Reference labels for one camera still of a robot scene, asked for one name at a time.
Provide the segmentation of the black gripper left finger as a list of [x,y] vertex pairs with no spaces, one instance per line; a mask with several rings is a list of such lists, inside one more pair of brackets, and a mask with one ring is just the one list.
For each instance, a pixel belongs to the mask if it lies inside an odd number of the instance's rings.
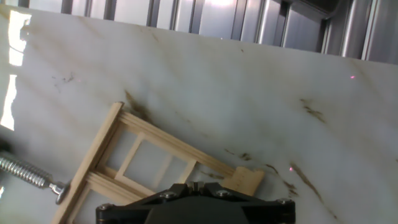
[[192,196],[195,184],[173,184],[169,189],[128,205],[105,203],[96,208],[96,224],[148,223],[156,210],[170,207],[172,202]]

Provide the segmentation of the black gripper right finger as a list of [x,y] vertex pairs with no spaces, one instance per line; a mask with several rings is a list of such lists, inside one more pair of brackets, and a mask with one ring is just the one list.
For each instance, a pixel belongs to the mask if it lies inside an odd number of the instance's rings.
[[195,204],[217,223],[294,223],[295,202],[289,198],[262,200],[222,187],[217,182],[196,182]]

